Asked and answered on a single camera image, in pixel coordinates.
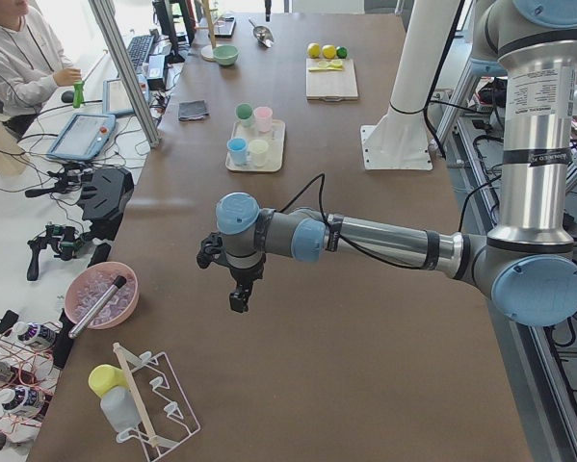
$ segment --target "white pillar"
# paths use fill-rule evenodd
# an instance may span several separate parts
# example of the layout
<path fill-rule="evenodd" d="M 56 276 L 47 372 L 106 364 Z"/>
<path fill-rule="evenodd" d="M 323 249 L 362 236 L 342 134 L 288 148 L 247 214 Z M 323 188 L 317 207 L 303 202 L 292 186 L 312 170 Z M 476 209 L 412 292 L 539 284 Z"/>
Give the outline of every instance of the white pillar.
<path fill-rule="evenodd" d="M 459 7 L 459 0 L 415 0 L 391 104 L 420 111 L 428 104 L 433 76 Z M 367 169 L 431 170 L 423 114 L 405 115 L 389 105 L 378 125 L 361 126 Z"/>

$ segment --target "green bowl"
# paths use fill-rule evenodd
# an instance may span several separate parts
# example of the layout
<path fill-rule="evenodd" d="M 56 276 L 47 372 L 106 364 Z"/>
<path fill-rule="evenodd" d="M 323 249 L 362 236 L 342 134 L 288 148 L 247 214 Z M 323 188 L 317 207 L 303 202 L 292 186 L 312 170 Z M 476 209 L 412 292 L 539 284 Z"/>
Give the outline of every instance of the green bowl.
<path fill-rule="evenodd" d="M 239 50 L 233 45 L 218 45 L 213 50 L 213 57 L 219 65 L 233 65 L 238 56 Z"/>

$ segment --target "pink bowl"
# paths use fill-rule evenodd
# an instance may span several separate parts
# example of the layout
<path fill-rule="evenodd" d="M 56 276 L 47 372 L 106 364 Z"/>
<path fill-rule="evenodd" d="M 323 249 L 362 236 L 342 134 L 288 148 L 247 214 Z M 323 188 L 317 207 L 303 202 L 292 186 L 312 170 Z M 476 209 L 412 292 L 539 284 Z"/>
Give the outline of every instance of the pink bowl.
<path fill-rule="evenodd" d="M 117 274 L 125 277 L 127 279 L 127 283 L 117 292 L 116 296 L 118 296 L 119 292 L 123 291 L 125 287 L 134 284 L 134 293 L 131 300 L 125 309 L 118 315 L 102 323 L 93 324 L 92 321 L 88 325 L 88 328 L 108 329 L 109 327 L 121 324 L 127 320 L 134 312 L 136 304 L 138 303 L 138 278 L 136 277 L 136 273 L 130 267 L 120 262 L 98 263 L 97 265 L 93 265 L 92 267 L 85 269 L 76 277 L 76 279 L 72 281 L 66 293 L 66 315 L 69 320 L 77 323 L 84 316 L 84 313 L 77 313 L 77 307 L 81 304 L 79 299 L 80 293 L 88 291 L 93 285 L 93 280 L 101 278 L 102 281 L 108 281 L 110 284 L 113 282 Z"/>

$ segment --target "cup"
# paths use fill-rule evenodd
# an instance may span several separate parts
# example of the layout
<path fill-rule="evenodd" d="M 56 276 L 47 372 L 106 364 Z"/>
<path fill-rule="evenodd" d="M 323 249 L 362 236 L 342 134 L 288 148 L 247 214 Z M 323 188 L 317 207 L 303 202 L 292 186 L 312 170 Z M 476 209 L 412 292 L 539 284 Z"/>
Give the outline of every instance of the cup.
<path fill-rule="evenodd" d="M 253 118 L 260 133 L 266 133 L 271 130 L 273 123 L 273 110 L 271 108 L 266 106 L 257 107 L 253 110 Z"/>
<path fill-rule="evenodd" d="M 267 164 L 269 157 L 269 144 L 264 140 L 252 140 L 248 145 L 249 156 L 256 167 Z"/>
<path fill-rule="evenodd" d="M 248 142 L 245 139 L 231 138 L 226 147 L 235 166 L 244 166 L 248 162 Z"/>
<path fill-rule="evenodd" d="M 250 104 L 240 104 L 235 113 L 242 126 L 247 128 L 253 125 L 253 107 Z"/>

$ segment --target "white tray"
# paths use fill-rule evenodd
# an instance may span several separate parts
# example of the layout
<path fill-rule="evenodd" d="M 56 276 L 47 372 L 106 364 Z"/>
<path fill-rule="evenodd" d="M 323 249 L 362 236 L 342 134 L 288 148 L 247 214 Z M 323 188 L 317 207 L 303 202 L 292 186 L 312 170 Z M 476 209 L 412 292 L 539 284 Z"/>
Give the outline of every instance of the white tray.
<path fill-rule="evenodd" d="M 252 140 L 264 140 L 269 144 L 267 151 L 267 163 L 262 167 L 253 164 L 248 154 L 248 162 L 244 166 L 233 164 L 230 153 L 226 152 L 226 168 L 230 171 L 254 171 L 273 172 L 281 168 L 284 155 L 284 138 L 286 135 L 286 124 L 283 120 L 273 120 L 271 130 L 267 133 L 258 134 L 255 124 L 251 127 L 244 127 L 239 120 L 234 122 L 231 138 L 244 138 L 248 143 Z"/>

